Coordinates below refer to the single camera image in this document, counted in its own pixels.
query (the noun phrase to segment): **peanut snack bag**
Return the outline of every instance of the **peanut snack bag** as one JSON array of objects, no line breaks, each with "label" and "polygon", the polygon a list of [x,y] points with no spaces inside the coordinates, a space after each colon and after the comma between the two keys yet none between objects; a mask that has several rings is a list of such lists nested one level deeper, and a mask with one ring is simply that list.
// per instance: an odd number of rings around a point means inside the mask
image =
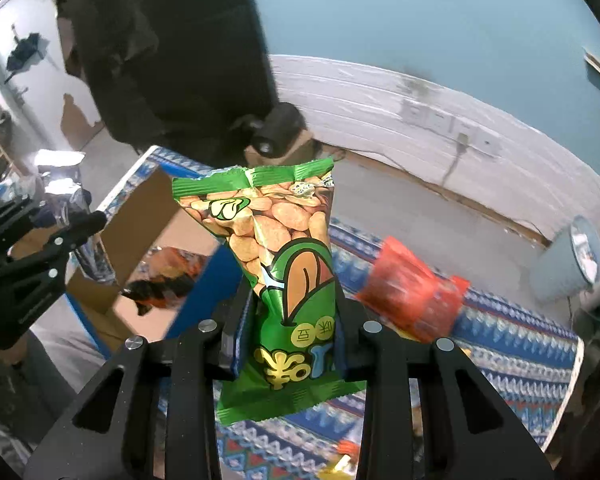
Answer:
[{"label": "peanut snack bag", "polygon": [[249,359],[222,386],[223,424],[294,413],[365,387],[333,369],[332,169],[323,158],[173,181],[174,198],[226,240],[262,300]]}]

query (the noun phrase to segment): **red snack bag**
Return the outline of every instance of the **red snack bag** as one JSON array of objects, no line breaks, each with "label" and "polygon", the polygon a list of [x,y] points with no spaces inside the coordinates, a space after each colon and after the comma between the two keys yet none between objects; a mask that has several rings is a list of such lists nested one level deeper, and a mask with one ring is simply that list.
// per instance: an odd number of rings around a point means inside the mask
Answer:
[{"label": "red snack bag", "polygon": [[470,282],[436,276],[398,240],[388,237],[358,299],[423,342],[448,335]]}]

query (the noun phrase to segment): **white baseboard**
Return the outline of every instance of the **white baseboard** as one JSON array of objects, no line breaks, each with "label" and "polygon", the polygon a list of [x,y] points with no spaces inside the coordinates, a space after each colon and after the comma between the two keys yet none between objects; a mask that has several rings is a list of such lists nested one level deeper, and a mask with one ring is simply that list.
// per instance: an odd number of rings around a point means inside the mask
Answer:
[{"label": "white baseboard", "polygon": [[[401,166],[440,184],[456,143],[413,120],[405,109],[425,105],[454,120],[495,132],[500,156],[473,148],[461,156],[445,187],[548,238],[576,215],[600,233],[600,176],[544,133],[477,99],[416,77],[355,63],[270,56],[280,100],[297,105],[318,140]],[[388,160],[382,154],[393,159]]]}]

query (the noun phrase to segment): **open box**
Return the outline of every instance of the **open box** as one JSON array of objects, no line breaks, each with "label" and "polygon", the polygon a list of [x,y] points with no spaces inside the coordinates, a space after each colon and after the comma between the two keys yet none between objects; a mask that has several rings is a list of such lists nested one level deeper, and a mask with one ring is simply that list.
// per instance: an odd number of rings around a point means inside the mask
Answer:
[{"label": "open box", "polygon": [[[92,282],[76,270],[66,289],[76,314],[106,356],[130,335],[148,341],[174,337],[210,317],[219,301],[235,294],[242,277],[231,251],[172,198],[171,177],[160,169],[131,192],[100,235],[120,286]],[[146,252],[156,246],[209,259],[180,309],[152,308],[141,317],[135,303],[120,296],[120,290]]]}]

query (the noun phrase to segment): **trash can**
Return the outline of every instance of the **trash can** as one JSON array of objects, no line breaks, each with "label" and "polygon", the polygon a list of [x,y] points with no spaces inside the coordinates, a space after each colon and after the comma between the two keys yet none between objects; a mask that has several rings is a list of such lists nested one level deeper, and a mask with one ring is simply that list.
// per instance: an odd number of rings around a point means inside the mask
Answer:
[{"label": "trash can", "polygon": [[590,287],[598,279],[600,237],[589,220],[576,216],[531,267],[529,284],[539,303],[551,303]]}]

